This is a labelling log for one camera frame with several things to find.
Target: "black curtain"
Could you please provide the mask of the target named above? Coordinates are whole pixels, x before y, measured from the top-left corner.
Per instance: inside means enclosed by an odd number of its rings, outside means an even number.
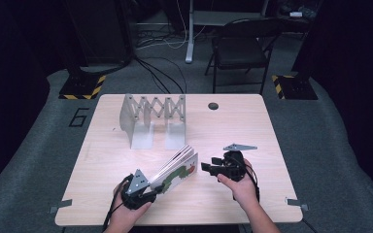
[[[300,69],[312,71],[333,99],[373,180],[373,1],[324,0],[294,63]]]
[[[45,4],[62,21],[62,37],[85,65],[61,0],[0,0],[0,173],[13,157],[47,100],[47,76],[65,69],[50,39]]]

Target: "wooden table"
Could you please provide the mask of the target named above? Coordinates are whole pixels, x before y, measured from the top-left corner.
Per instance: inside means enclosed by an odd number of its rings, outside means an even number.
[[[150,100],[179,95],[144,95]],[[165,149],[164,120],[155,123],[153,148],[132,150],[119,127],[123,94],[99,99],[75,168],[62,200],[72,206],[60,208],[55,222],[60,226],[101,225],[110,207],[113,189],[130,173],[141,169],[149,179],[177,150]],[[210,110],[208,104],[219,104]],[[278,145],[265,104],[257,94],[187,94],[186,143],[198,152],[199,163],[211,157],[223,158],[224,147],[232,143],[257,146],[243,150],[254,167],[260,188],[260,204],[274,222],[298,222],[299,207],[286,163]],[[231,191],[198,165],[195,175],[170,192],[158,195],[137,225],[189,225],[249,223],[244,211],[232,199]]]

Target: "finger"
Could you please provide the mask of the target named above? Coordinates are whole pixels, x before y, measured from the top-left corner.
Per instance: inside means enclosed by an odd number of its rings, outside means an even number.
[[[136,211],[136,215],[137,217],[141,217],[149,208],[150,206],[152,205],[153,203],[152,202],[147,202],[145,203],[142,207],[140,207],[137,211]]]
[[[235,185],[235,181],[231,180],[230,178],[224,176],[223,174],[217,175],[218,180],[223,183],[225,186],[229,187],[231,190]]]

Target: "metal scissor mechanism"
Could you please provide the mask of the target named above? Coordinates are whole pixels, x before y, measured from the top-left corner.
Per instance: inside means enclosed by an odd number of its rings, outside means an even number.
[[[153,146],[153,122],[151,116],[165,120],[165,147],[177,150],[186,143],[186,97],[180,95],[174,102],[166,97],[162,102],[154,97],[150,102],[141,96],[137,102],[126,94],[119,115],[120,128],[126,132],[132,149],[150,149]]]

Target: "chair leg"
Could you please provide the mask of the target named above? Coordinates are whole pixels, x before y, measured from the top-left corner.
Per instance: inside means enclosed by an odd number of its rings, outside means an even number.
[[[265,85],[266,74],[268,73],[269,61],[271,60],[271,53],[272,53],[272,48],[270,50],[268,50],[267,62],[266,62],[266,66],[264,68],[263,76],[262,76],[261,89],[259,90],[259,94],[260,95],[262,95],[263,87]]]
[[[208,70],[211,67],[212,60],[214,59],[214,54],[211,55],[210,62],[208,62],[207,69],[205,70],[205,75],[208,75]]]
[[[261,83],[261,88],[259,90],[259,94],[262,95],[263,87],[265,85],[265,80],[266,80],[266,73],[268,73],[268,65],[264,69],[264,74],[262,76],[262,83]]]
[[[215,88],[217,86],[217,59],[214,60],[214,77],[213,77],[213,93],[215,93]]]

